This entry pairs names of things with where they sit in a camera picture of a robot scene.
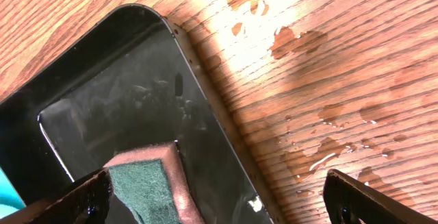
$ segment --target black tray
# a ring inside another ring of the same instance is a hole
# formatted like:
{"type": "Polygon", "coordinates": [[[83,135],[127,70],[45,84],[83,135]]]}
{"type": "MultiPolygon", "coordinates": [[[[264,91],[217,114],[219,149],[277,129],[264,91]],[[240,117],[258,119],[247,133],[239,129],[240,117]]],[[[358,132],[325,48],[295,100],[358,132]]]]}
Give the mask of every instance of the black tray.
{"type": "MultiPolygon", "coordinates": [[[[222,126],[238,140],[237,130],[200,85],[207,80],[180,28],[147,7],[119,7],[0,105],[0,167],[29,204],[120,151],[175,140],[206,223],[271,223],[266,208],[280,223],[263,182],[264,207],[248,204],[259,194],[222,126]]],[[[108,220],[124,211],[113,209],[108,220]]]]}

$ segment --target water droplet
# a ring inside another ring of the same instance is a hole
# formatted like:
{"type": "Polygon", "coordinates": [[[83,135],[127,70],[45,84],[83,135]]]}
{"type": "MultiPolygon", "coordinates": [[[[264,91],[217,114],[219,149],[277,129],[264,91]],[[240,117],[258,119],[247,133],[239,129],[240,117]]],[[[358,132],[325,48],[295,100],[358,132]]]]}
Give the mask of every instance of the water droplet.
{"type": "Polygon", "coordinates": [[[392,140],[394,140],[395,142],[403,142],[407,138],[408,137],[406,137],[405,135],[401,134],[401,135],[397,135],[397,136],[393,137],[392,140]]]}
{"type": "Polygon", "coordinates": [[[382,156],[384,158],[387,158],[388,160],[392,160],[392,159],[394,159],[394,151],[392,151],[391,149],[388,149],[388,148],[384,148],[382,150],[382,156]]]}

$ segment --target green scouring pad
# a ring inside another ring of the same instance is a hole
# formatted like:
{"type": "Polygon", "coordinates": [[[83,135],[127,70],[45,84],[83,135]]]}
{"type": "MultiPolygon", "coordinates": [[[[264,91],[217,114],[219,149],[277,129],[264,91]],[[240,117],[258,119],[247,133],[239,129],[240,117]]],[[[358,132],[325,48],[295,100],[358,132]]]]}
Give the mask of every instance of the green scouring pad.
{"type": "Polygon", "coordinates": [[[114,194],[138,223],[181,223],[161,160],[109,168],[114,194]]]}
{"type": "Polygon", "coordinates": [[[105,167],[114,194],[138,223],[204,223],[190,196],[175,144],[124,152],[105,167]]]}

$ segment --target wooden table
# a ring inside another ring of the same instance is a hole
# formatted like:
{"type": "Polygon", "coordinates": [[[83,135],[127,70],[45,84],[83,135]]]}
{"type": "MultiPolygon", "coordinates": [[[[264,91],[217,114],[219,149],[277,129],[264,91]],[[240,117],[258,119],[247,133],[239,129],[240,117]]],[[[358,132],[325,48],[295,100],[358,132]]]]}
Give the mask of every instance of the wooden table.
{"type": "Polygon", "coordinates": [[[438,0],[0,0],[1,99],[124,3],[188,31],[290,223],[332,168],[438,219],[438,0]]]}

